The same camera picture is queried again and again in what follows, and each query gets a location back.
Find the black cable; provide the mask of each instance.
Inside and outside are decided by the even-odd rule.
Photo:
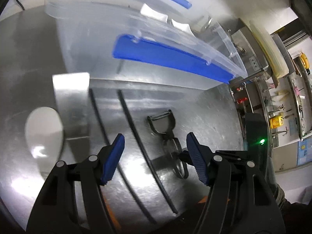
[[[130,111],[129,111],[128,107],[127,107],[126,101],[124,100],[124,96],[123,96],[121,90],[117,90],[117,95],[118,95],[119,101],[121,103],[121,106],[122,106],[122,108],[124,110],[124,114],[125,114],[125,116],[127,118],[129,127],[131,128],[131,131],[132,131],[132,133],[133,133],[133,135],[134,135],[134,137],[135,137],[135,139],[137,141],[137,144],[138,144],[138,146],[139,146],[139,148],[141,150],[141,153],[142,153],[142,155],[143,155],[143,157],[144,157],[144,159],[145,159],[145,161],[146,161],[146,163],[147,163],[147,165],[148,165],[148,167],[149,167],[149,169],[150,169],[150,171],[151,171],[151,173],[152,173],[152,175],[153,175],[153,177],[154,177],[154,179],[155,179],[155,181],[156,181],[156,183],[157,183],[157,185],[158,185],[158,187],[159,187],[159,189],[161,191],[161,193],[165,197],[165,200],[167,201],[167,203],[168,203],[169,207],[171,208],[172,212],[177,214],[178,211],[175,208],[172,200],[170,199],[167,191],[163,187],[163,184],[161,183],[161,181],[160,181],[160,179],[159,179],[159,177],[158,177],[158,175],[157,175],[157,173],[156,173],[156,171],[155,171],[155,169],[154,169],[154,167],[152,165],[152,162],[149,159],[149,156],[148,156],[148,154],[147,154],[147,152],[146,152],[146,150],[144,148],[144,145],[143,145],[143,143],[141,141],[141,138],[140,138],[140,136],[138,134],[138,131],[135,128],[135,124],[133,122],[133,119],[131,117]]]
[[[101,129],[101,132],[102,132],[103,139],[104,139],[104,141],[105,141],[105,143],[107,145],[110,145],[110,141],[109,141],[107,133],[105,131],[105,127],[104,127],[104,124],[102,122],[101,115],[99,114],[99,110],[98,110],[98,108],[96,106],[96,100],[95,100],[95,97],[94,97],[93,90],[91,88],[89,89],[89,95],[90,95],[90,99],[91,99],[91,103],[92,103],[92,107],[93,107],[94,113],[96,115],[96,119],[97,119],[97,121],[99,123],[100,129]],[[119,164],[117,165],[117,169],[118,169],[118,171],[120,173],[120,176],[123,179],[127,189],[129,190],[129,192],[132,195],[132,197],[135,200],[135,202],[138,204],[138,207],[140,208],[140,210],[143,212],[143,214],[147,217],[147,219],[151,223],[156,224],[157,223],[156,220],[152,217],[152,215],[148,212],[146,207],[141,202],[140,198],[136,195],[134,189],[130,185],[130,182],[128,181],[124,171],[122,170],[122,168],[121,168],[121,166]]]
[[[24,10],[25,10],[25,8],[24,8],[23,4],[21,4],[21,2],[20,2],[19,0],[16,0],[16,2],[17,2],[17,3],[18,3],[18,5],[21,7],[21,9],[24,11]]]

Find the screw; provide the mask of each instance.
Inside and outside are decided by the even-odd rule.
[[[57,167],[62,167],[64,165],[64,161],[58,161],[57,162]]]
[[[90,162],[94,162],[94,161],[96,161],[97,160],[97,156],[96,155],[91,155],[91,156],[89,156],[89,161]]]
[[[255,163],[252,162],[252,161],[248,161],[248,162],[247,162],[247,165],[248,165],[250,168],[255,167]]]
[[[219,155],[214,155],[213,156],[213,160],[216,161],[216,162],[221,162],[222,161],[222,157],[219,156]]]

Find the yellow container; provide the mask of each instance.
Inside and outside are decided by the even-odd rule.
[[[277,115],[270,119],[270,128],[275,129],[283,125],[283,115]]]

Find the red object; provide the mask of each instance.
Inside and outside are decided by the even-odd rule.
[[[238,103],[238,104],[241,104],[241,103],[243,103],[243,102],[246,101],[246,100],[248,100],[247,97],[239,98],[239,99],[237,100],[237,103]]]

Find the cord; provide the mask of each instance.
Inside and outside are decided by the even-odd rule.
[[[25,10],[25,8],[24,8],[23,4],[21,4],[21,2],[20,2],[19,0],[16,0],[16,2],[17,2],[17,3],[18,3],[18,5],[21,7],[21,9],[24,11],[24,10]]]

